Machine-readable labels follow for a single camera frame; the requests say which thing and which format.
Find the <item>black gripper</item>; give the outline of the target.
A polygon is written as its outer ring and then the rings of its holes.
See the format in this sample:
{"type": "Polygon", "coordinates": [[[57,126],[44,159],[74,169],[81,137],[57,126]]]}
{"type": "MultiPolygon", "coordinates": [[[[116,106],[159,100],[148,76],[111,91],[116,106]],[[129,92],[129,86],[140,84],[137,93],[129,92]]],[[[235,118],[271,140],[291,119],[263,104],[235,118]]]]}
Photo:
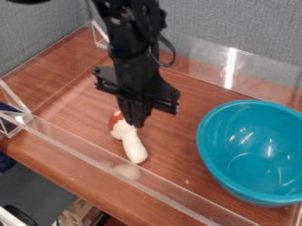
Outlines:
{"type": "Polygon", "coordinates": [[[164,81],[159,63],[148,54],[127,60],[115,59],[112,66],[97,66],[93,75],[96,88],[116,97],[125,121],[135,128],[144,126],[152,109],[169,114],[177,112],[180,93],[164,81]]]}

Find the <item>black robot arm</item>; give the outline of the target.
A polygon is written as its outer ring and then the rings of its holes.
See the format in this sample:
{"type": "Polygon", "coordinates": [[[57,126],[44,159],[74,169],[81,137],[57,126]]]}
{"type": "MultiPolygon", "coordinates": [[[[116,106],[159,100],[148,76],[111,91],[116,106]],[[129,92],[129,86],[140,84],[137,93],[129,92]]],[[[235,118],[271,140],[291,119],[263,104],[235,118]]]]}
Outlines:
{"type": "Polygon", "coordinates": [[[161,35],[165,11],[157,0],[92,0],[105,23],[107,52],[111,67],[93,70],[96,88],[116,97],[125,121],[136,128],[144,126],[153,109],[177,112],[180,92],[160,76],[159,69],[172,60],[159,59],[159,46],[173,45],[161,35]]]}

